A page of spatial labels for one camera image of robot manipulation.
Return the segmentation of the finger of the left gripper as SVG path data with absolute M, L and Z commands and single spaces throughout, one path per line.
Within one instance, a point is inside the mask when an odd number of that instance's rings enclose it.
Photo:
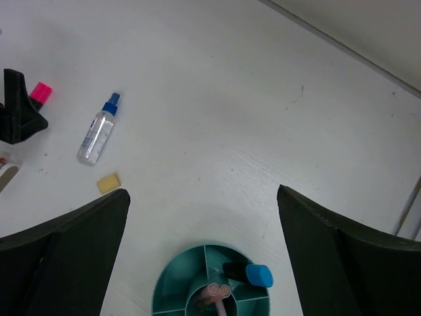
M 49 123 L 30 101 L 23 73 L 3 71 L 5 101 L 1 104 L 1 141 L 18 144 L 45 130 Z

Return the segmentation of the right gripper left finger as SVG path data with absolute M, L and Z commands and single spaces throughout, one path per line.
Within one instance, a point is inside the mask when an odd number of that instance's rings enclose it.
M 99 315 L 130 195 L 117 189 L 1 238 L 2 315 Z

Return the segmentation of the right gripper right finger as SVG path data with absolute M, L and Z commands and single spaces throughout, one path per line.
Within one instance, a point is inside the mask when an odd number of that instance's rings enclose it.
M 419 315 L 420 242 L 280 186 L 280 222 L 304 315 Z

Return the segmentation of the pink capped black highlighter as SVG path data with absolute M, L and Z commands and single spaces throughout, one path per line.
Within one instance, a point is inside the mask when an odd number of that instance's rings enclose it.
M 43 82 L 38 82 L 30 93 L 29 98 L 35 109 L 39 111 L 45 105 L 52 93 L 53 89 L 50 86 Z

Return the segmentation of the small clear spray bottle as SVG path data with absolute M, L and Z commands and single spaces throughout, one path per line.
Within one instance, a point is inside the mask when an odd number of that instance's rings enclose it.
M 114 118 L 118 111 L 120 98 L 119 93 L 113 92 L 92 120 L 77 154 L 80 162 L 88 165 L 95 165 L 98 162 L 114 127 Z

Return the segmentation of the blue capped black highlighter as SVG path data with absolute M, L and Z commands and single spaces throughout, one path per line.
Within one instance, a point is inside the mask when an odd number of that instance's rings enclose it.
M 224 263 L 222 268 L 228 279 L 262 288 L 270 288 L 274 285 L 274 277 L 266 265 Z

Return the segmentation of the orange pen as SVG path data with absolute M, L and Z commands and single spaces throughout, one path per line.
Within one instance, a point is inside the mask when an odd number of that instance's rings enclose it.
M 204 308 L 214 302 L 215 297 L 220 292 L 220 287 L 217 283 L 211 283 L 208 286 L 201 289 L 198 297 L 197 297 L 197 307 L 199 309 Z

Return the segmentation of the pink mini stapler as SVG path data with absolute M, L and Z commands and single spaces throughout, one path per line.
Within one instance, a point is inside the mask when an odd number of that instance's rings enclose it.
M 0 163 L 0 192 L 2 192 L 7 184 L 16 176 L 21 168 L 22 162 L 10 153 L 2 151 Z

